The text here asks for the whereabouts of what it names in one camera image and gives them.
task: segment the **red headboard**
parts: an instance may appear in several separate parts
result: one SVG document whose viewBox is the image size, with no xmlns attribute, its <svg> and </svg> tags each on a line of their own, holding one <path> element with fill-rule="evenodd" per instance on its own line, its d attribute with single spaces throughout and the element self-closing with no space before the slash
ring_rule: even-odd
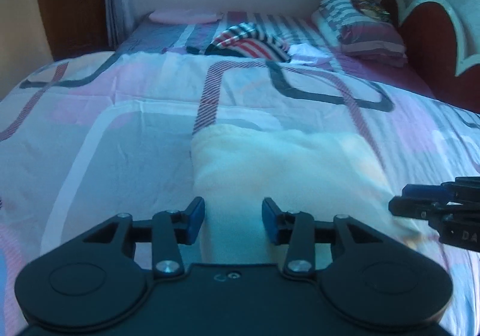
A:
<svg viewBox="0 0 480 336">
<path fill-rule="evenodd" d="M 445 0 L 382 0 L 406 45 L 409 64 L 438 100 L 480 113 L 480 55 L 466 57 L 465 33 Z"/>
</svg>

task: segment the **fluffy white towel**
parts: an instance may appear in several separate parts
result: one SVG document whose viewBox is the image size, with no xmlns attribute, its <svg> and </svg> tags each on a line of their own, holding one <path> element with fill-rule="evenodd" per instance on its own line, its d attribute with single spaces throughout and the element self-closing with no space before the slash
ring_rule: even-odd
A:
<svg viewBox="0 0 480 336">
<path fill-rule="evenodd" d="M 265 197 L 283 211 L 297 209 L 320 221 L 349 214 L 391 237 L 414 233 L 390 215 L 392 191 L 359 135 L 214 125 L 194 137 L 191 157 L 195 195 L 206 202 L 204 262 L 282 262 L 286 248 L 272 246 L 263 229 Z M 317 268 L 330 263 L 329 247 L 317 245 L 316 258 Z"/>
</svg>

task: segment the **patterned bedsheet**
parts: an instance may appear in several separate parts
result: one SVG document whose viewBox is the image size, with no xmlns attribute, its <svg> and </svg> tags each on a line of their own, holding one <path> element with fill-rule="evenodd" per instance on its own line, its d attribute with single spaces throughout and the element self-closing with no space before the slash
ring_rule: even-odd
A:
<svg viewBox="0 0 480 336">
<path fill-rule="evenodd" d="M 427 84 L 409 66 L 391 67 L 374 61 L 346 56 L 328 47 L 325 38 L 310 19 L 283 15 L 227 12 L 222 20 L 198 25 L 164 25 L 145 19 L 118 48 L 117 55 L 136 52 L 163 53 L 184 47 L 206 49 L 213 38 L 230 26 L 241 22 L 256 23 L 268 33 L 285 39 L 290 45 L 307 43 L 332 55 L 323 66 L 333 71 L 341 65 L 350 74 L 362 79 L 380 81 L 420 95 L 434 97 Z"/>
<path fill-rule="evenodd" d="M 478 115 L 360 79 L 341 64 L 137 52 L 90 74 L 78 65 L 84 60 L 35 73 L 0 103 L 1 336 L 25 324 L 13 282 L 26 262 L 117 213 L 144 219 L 191 201 L 192 135 L 213 123 L 358 133 L 397 194 L 407 183 L 480 173 Z M 439 244 L 419 227 L 424 240 L 410 244 L 454 281 L 442 325 L 477 335 L 478 254 Z M 197 244 L 181 252 L 186 263 L 201 260 Z M 145 253 L 140 246 L 136 259 L 148 266 Z"/>
</svg>

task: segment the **pillow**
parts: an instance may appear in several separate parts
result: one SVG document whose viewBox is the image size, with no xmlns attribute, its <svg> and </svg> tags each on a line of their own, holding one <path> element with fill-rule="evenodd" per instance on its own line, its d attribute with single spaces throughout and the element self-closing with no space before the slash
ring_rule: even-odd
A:
<svg viewBox="0 0 480 336">
<path fill-rule="evenodd" d="M 156 10 L 148 17 L 152 22 L 168 25 L 213 23 L 222 18 L 223 14 L 220 12 L 198 10 Z"/>
<path fill-rule="evenodd" d="M 374 7 L 368 12 L 375 16 Z M 312 15 L 312 21 L 331 47 L 348 56 L 402 67 L 407 62 L 402 37 L 382 19 L 359 11 L 352 0 L 324 0 Z"/>
</svg>

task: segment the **striped pillow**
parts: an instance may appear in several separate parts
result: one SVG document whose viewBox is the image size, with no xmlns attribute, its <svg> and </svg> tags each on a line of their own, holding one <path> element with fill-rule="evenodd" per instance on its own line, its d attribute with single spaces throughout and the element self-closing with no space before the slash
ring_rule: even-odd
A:
<svg viewBox="0 0 480 336">
<path fill-rule="evenodd" d="M 312 15 L 329 44 L 349 56 L 394 66 L 407 62 L 405 45 L 395 27 L 359 12 L 350 0 L 324 0 Z"/>
</svg>

